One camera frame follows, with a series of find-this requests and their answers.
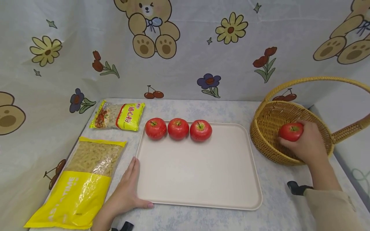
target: dry pasta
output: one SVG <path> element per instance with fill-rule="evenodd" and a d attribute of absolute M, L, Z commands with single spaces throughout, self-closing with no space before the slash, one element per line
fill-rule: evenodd
<path fill-rule="evenodd" d="M 111 177 L 123 147 L 106 143 L 80 142 L 65 171 L 80 171 Z"/>
<path fill-rule="evenodd" d="M 104 203 L 125 144 L 80 137 L 50 197 L 24 227 L 90 228 Z"/>
<path fill-rule="evenodd" d="M 103 100 L 90 128 L 119 128 L 137 131 L 144 107 L 145 103 L 114 104 Z"/>

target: hand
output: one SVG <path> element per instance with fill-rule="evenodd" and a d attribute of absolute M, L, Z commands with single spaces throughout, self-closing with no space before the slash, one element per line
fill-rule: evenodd
<path fill-rule="evenodd" d="M 106 202 L 106 205 L 115 215 L 128 212 L 134 208 L 153 208 L 153 203 L 137 197 L 136 188 L 139 171 L 140 162 L 136 157 L 133 157 L 117 188 Z"/>
<path fill-rule="evenodd" d="M 153 203 L 137 197 L 136 188 L 139 177 L 140 162 L 135 157 L 123 174 L 121 181 L 112 196 L 105 202 L 95 216 L 92 231 L 107 231 L 112 226 L 113 219 L 134 208 L 153 208 Z"/>
<path fill-rule="evenodd" d="M 324 141 L 317 125 L 304 120 L 299 120 L 298 123 L 303 124 L 301 137 L 296 142 L 284 140 L 279 137 L 279 142 L 292 150 L 307 165 L 322 163 L 328 160 Z"/>

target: purple flower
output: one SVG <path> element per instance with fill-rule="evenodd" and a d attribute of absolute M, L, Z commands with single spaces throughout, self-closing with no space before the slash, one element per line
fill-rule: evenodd
<path fill-rule="evenodd" d="M 211 74 L 205 74 L 203 78 L 197 80 L 197 84 L 203 89 L 214 88 L 220 84 L 221 77 L 219 75 L 213 76 Z"/>
<path fill-rule="evenodd" d="M 70 112 L 74 113 L 76 111 L 79 111 L 81 108 L 81 103 L 85 98 L 85 95 L 81 92 L 79 88 L 76 88 L 76 94 L 73 94 L 71 96 L 71 105 L 70 105 Z"/>

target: basket handle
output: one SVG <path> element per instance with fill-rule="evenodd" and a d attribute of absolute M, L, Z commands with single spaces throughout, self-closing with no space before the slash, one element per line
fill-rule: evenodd
<path fill-rule="evenodd" d="M 263 99 L 262 103 L 259 105 L 255 118 L 259 116 L 259 114 L 262 112 L 262 109 L 266 106 L 266 104 L 271 100 L 271 98 L 279 93 L 280 91 L 284 90 L 285 88 L 288 88 L 290 86 L 304 83 L 304 82 L 312 82 L 312 81 L 321 81 L 321 80 L 326 80 L 326 81 L 338 81 L 338 82 L 344 82 L 348 84 L 352 84 L 355 86 L 358 86 L 365 91 L 367 91 L 370 94 L 370 87 L 367 86 L 366 84 L 363 84 L 361 82 L 358 82 L 356 80 L 352 79 L 346 79 L 346 78 L 339 78 L 339 77 L 329 77 L 329 76 L 320 76 L 320 77 L 307 77 L 307 78 L 302 78 L 302 79 L 295 79 L 289 82 L 286 82 L 284 84 L 281 84 L 274 89 L 272 89 L 266 97 Z M 367 126 L 370 125 L 370 113 L 362 118 L 361 120 L 354 122 L 353 124 L 350 124 L 336 132 L 334 132 L 331 137 L 332 141 L 334 144 L 337 144 L 346 138 L 356 134 L 357 132 L 361 131 L 362 129 L 366 128 Z"/>

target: yellow package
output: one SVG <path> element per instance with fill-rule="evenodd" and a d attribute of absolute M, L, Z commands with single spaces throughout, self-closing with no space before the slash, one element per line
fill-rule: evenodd
<path fill-rule="evenodd" d="M 104 204 L 125 144 L 80 137 L 49 198 L 24 228 L 89 229 Z"/>
<path fill-rule="evenodd" d="M 90 128 L 119 128 L 137 131 L 144 107 L 145 103 L 114 104 L 103 100 Z"/>

